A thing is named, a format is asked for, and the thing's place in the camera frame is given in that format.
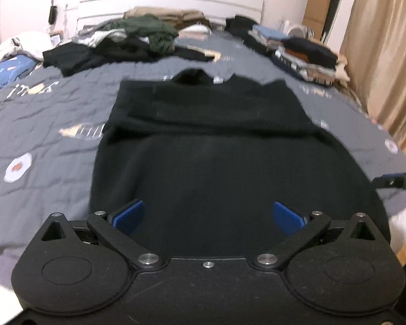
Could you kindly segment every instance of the beige curtain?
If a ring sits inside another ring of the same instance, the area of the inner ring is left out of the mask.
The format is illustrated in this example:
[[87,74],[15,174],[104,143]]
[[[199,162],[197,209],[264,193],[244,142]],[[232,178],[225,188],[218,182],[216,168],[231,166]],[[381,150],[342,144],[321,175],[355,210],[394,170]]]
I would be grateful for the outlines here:
[[362,105],[406,152],[406,0],[355,0],[341,52]]

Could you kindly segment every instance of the beige clothing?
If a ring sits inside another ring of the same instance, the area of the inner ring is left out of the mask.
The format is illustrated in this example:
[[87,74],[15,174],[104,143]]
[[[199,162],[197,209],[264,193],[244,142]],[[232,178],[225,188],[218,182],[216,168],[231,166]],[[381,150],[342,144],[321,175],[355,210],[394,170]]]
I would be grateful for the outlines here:
[[138,17],[150,13],[163,21],[189,21],[204,17],[202,11],[180,10],[163,7],[142,7],[137,6],[125,12],[124,17]]
[[213,62],[217,62],[221,58],[221,53],[219,51],[200,49],[199,47],[195,46],[188,46],[188,49],[199,51],[208,57],[214,57]]

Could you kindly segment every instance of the white clothing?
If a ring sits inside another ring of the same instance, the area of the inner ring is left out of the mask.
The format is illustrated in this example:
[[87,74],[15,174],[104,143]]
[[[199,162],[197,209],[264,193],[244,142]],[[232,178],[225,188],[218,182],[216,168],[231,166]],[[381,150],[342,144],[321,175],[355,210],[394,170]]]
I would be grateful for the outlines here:
[[40,31],[25,31],[0,44],[0,62],[9,56],[26,54],[36,60],[43,61],[42,53],[53,49],[50,36]]
[[77,43],[84,44],[89,47],[96,47],[105,38],[110,38],[117,43],[126,39],[126,32],[123,28],[111,29],[109,31],[96,31],[88,38],[78,40]]

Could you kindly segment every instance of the pillow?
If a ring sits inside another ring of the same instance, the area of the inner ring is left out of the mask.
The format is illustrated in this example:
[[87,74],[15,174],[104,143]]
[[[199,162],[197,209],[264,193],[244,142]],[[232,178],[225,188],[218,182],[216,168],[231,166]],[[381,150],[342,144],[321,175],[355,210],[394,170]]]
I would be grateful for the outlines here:
[[37,61],[26,55],[17,55],[0,62],[0,89],[23,78],[36,67]]

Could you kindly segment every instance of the gray bedspread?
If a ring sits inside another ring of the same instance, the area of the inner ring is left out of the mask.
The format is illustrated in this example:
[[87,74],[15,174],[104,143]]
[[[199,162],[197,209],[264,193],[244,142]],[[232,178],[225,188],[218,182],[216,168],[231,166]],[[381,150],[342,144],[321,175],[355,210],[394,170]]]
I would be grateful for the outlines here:
[[[178,44],[222,57],[216,63],[169,57],[154,64],[106,64],[66,78],[54,67],[40,68],[0,91],[1,284],[10,286],[17,258],[49,214],[87,216],[96,148],[122,79],[163,81],[189,67],[222,79],[234,73],[261,83],[284,78],[308,115],[344,143],[369,178],[406,171],[406,155],[390,135],[334,88],[293,79],[229,34]],[[325,187],[319,189],[324,194]],[[380,193],[389,216],[406,207],[406,192]]]

